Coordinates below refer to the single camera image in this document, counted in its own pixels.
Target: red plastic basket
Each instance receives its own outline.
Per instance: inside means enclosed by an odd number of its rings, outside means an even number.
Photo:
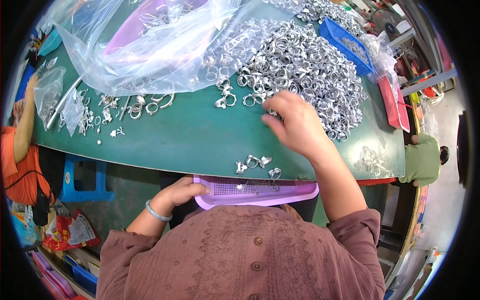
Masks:
[[[400,88],[397,90],[398,102],[395,101],[392,87],[388,81],[387,76],[383,76],[379,81],[380,91],[382,91],[382,97],[384,98],[385,109],[387,111],[388,124],[391,126],[410,132],[410,123],[408,122],[407,107],[403,104],[403,96]]]

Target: bracelet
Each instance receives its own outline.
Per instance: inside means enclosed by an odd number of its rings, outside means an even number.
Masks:
[[[159,219],[160,221],[164,221],[164,222],[168,222],[170,221],[173,216],[162,216],[162,215],[159,215],[157,214],[153,209],[152,207],[150,206],[150,201],[152,201],[152,199],[148,200],[147,202],[145,202],[145,207],[147,208],[148,212],[154,216],[155,218]]]

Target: person in green shirt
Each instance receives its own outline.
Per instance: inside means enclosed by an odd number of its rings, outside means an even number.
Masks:
[[[412,182],[422,187],[438,179],[440,166],[448,161],[447,146],[440,147],[436,138],[420,133],[412,136],[412,143],[405,146],[405,176],[397,178],[393,185]]]

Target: black cable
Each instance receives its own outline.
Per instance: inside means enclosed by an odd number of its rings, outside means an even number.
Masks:
[[[48,200],[49,200],[48,203],[50,203],[50,201],[51,201],[50,196],[51,196],[52,194],[53,194],[53,197],[55,198],[55,190],[54,190],[54,187],[53,187],[53,185],[50,183],[50,181],[48,181],[48,179],[47,179],[45,176],[43,176],[42,173],[38,172],[37,170],[30,170],[30,171],[26,172],[26,173],[23,174],[19,179],[17,179],[17,181],[15,181],[15,182],[12,183],[11,185],[7,186],[7,187],[5,188],[5,190],[8,190],[9,188],[11,188],[12,186],[14,186],[15,184],[19,183],[20,180],[22,180],[22,179],[23,179],[27,174],[29,174],[29,173],[37,173],[37,174],[39,174],[39,175],[42,176],[42,177],[45,179],[45,181],[48,183],[48,185],[50,186],[50,192],[48,193]]]

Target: blue plastic stool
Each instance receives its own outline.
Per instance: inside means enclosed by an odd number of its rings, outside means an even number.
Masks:
[[[94,191],[77,191],[73,180],[73,168],[79,161],[96,162],[96,185]],[[105,171],[107,163],[86,157],[66,154],[65,169],[63,172],[63,187],[61,189],[59,200],[62,202],[80,202],[80,201],[113,201],[115,192],[107,192],[105,188]]]

